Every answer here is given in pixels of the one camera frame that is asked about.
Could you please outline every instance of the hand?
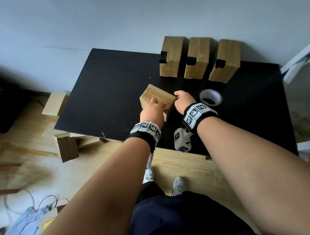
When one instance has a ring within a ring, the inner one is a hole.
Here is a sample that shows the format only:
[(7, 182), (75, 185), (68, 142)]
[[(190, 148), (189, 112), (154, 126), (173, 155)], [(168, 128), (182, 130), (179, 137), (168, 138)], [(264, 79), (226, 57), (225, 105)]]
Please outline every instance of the hand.
[(161, 129), (165, 122), (163, 110), (164, 104), (153, 97), (140, 113), (140, 122), (154, 122)]
[(196, 100), (185, 91), (175, 91), (174, 93), (178, 96), (178, 99), (175, 101), (176, 110), (182, 115), (184, 115), (184, 110), (192, 103), (196, 103)]

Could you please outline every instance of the person's left arm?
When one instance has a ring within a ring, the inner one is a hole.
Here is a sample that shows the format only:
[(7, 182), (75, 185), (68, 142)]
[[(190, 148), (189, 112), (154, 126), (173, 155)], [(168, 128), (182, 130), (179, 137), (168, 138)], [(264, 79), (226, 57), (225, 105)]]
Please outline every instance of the person's left arm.
[[(152, 98), (140, 121), (162, 128), (163, 105)], [(126, 234), (141, 190), (149, 144), (130, 137), (110, 156), (57, 215), (43, 235)]]

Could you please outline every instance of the person's right hand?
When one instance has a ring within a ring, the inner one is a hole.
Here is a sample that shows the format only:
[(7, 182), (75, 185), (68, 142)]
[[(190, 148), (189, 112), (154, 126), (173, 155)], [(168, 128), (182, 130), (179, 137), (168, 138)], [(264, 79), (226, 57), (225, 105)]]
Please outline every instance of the person's right hand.
[(178, 99), (175, 101), (176, 110), (184, 115), (184, 110), (192, 103), (196, 103), (196, 100), (185, 91), (175, 91), (174, 93)]

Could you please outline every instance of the wristband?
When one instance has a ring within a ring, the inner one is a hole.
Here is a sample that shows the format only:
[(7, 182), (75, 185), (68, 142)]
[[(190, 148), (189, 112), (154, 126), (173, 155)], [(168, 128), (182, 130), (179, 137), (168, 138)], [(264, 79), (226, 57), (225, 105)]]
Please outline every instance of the wristband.
[(153, 122), (139, 122), (130, 131), (130, 137), (138, 137), (144, 139), (151, 148), (151, 153), (154, 152), (155, 147), (161, 136), (159, 127)]
[(192, 103), (184, 110), (183, 124), (188, 131), (197, 132), (197, 126), (203, 119), (217, 116), (217, 112), (207, 105)]

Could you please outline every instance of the person's left hand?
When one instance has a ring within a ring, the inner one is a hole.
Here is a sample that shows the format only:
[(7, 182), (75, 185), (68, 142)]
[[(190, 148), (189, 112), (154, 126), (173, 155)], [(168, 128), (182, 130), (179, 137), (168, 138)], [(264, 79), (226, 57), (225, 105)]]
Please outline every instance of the person's left hand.
[(140, 122), (154, 122), (161, 129), (165, 122), (163, 109), (164, 104), (153, 97), (140, 113)]

